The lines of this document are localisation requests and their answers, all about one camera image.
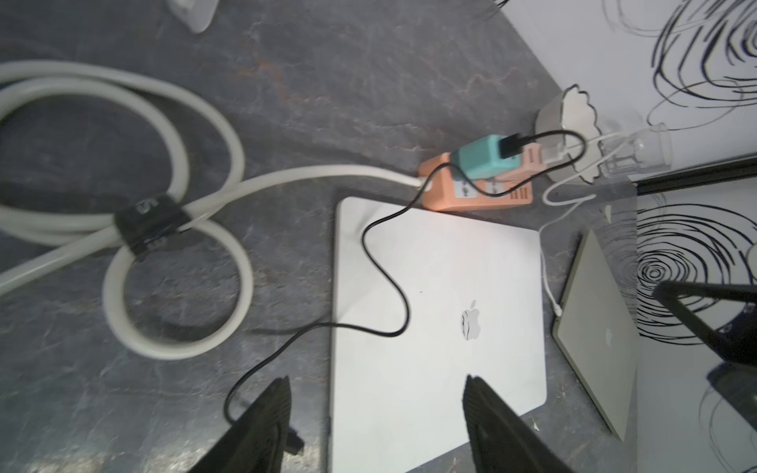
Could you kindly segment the pink usb charger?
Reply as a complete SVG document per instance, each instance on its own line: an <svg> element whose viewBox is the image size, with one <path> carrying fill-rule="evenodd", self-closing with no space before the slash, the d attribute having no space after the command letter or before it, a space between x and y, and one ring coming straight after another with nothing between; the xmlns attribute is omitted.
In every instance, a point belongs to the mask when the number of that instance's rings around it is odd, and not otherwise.
<svg viewBox="0 0 757 473"><path fill-rule="evenodd" d="M542 146L538 143L530 143L522 148L522 165L518 168L519 179L528 179L547 169L542 157Z"/></svg>

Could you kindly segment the silver grey laptop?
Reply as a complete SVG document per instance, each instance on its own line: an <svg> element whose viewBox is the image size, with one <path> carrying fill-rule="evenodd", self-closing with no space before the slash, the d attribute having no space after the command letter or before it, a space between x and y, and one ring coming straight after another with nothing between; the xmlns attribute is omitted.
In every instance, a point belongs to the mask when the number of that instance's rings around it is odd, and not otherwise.
<svg viewBox="0 0 757 473"><path fill-rule="evenodd" d="M552 335L609 430L627 437L640 336L593 232L583 236Z"/></svg>

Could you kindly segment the white apple laptop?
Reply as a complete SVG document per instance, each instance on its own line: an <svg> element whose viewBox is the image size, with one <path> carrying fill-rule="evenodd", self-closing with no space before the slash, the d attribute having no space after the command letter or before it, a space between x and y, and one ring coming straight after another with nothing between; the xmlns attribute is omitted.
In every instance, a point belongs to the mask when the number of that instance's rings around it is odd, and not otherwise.
<svg viewBox="0 0 757 473"><path fill-rule="evenodd" d="M333 316L333 472L407 472L465 445L468 376L520 415L546 401L534 230L345 198Z"/></svg>

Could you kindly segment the clear drinking glass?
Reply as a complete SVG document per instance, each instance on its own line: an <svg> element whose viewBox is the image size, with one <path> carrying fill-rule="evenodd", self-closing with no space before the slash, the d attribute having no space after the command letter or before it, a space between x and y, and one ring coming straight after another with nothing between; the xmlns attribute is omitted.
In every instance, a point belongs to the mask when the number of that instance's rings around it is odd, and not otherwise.
<svg viewBox="0 0 757 473"><path fill-rule="evenodd" d="M599 168L606 177L651 175L669 171L672 165L672 143L664 123L612 133L601 140L600 149Z"/></svg>

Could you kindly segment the teal usb charger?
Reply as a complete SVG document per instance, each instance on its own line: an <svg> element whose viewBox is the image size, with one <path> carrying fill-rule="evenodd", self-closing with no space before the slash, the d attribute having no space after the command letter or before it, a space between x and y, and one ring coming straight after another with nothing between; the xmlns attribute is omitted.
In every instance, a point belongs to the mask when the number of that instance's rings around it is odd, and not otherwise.
<svg viewBox="0 0 757 473"><path fill-rule="evenodd" d="M449 160L472 181L494 179L498 175L515 171L522 165L520 150L501 151L502 135L487 135L471 142L451 154Z"/></svg>

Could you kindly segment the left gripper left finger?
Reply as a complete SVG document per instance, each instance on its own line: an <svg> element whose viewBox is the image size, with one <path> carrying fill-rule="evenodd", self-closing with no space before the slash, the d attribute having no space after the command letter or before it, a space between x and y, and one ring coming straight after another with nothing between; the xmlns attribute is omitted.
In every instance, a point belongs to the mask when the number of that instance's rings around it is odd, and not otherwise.
<svg viewBox="0 0 757 473"><path fill-rule="evenodd" d="M289 378L276 378L189 472L280 472L291 404Z"/></svg>

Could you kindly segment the orange power strip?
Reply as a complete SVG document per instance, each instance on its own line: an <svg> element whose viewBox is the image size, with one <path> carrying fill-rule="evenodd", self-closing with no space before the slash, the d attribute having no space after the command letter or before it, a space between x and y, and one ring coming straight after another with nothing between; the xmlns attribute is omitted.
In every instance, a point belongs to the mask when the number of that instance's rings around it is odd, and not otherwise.
<svg viewBox="0 0 757 473"><path fill-rule="evenodd" d="M436 212L501 210L530 205L534 199L530 183L498 198L486 196L481 192L481 189L488 193L510 190L524 181L518 178L519 175L520 172L516 169L494 179L483 179L475 181L475 185L470 185L459 173L445 168L436 173L426 187L421 203L425 209Z"/></svg>

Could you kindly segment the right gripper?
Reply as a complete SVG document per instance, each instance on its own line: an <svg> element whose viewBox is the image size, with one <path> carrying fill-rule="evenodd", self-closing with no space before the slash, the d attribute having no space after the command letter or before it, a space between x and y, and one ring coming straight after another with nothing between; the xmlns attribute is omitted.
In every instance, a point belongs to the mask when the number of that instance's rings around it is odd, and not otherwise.
<svg viewBox="0 0 757 473"><path fill-rule="evenodd" d="M654 298L723 360L756 365L756 287L660 283Z"/></svg>

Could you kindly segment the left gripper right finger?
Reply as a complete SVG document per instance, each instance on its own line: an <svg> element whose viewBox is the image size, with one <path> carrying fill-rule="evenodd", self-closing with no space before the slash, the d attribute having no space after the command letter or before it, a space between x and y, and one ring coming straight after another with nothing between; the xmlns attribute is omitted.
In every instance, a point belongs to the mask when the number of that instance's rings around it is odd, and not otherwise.
<svg viewBox="0 0 757 473"><path fill-rule="evenodd" d="M462 406L478 472L569 472L571 469L483 378L468 376Z"/></svg>

